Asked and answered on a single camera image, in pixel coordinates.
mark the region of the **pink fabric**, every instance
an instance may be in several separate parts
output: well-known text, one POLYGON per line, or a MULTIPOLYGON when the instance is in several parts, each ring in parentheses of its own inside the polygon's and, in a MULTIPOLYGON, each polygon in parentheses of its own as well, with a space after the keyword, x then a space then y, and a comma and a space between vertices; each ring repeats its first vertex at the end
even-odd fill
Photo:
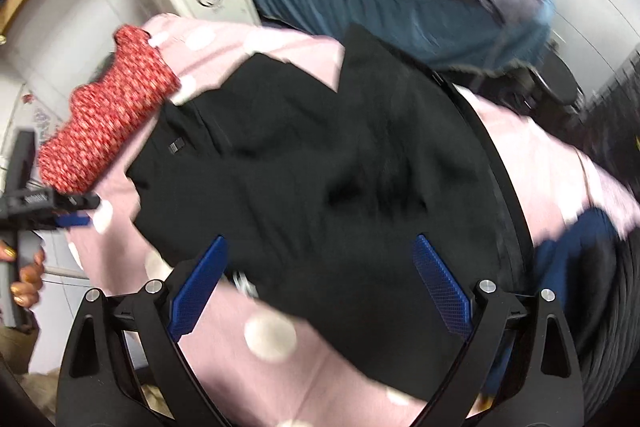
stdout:
MULTIPOLYGON (((218 87, 252 52, 292 62, 337 89, 343 49, 330 38, 171 15, 151 19, 145 29, 182 81, 176 102, 218 87)), ((462 92, 509 171, 534 242, 558 236, 590 201, 609 212, 621 235, 640 223, 638 204, 588 158, 530 120, 462 92)), ((131 223, 139 201, 124 172, 154 124, 152 119, 130 140, 98 183, 96 192, 108 203, 94 225, 69 233, 85 272, 109 294, 137 291, 148 280, 145 260, 153 249, 131 223)), ((305 321, 277 314, 228 283, 218 284, 180 347, 223 413, 248 427, 405 427, 424 405, 367 380, 305 321), (281 327, 286 330, 283 320, 294 325, 286 352, 255 345, 256 325, 266 337, 277 337, 281 327)))

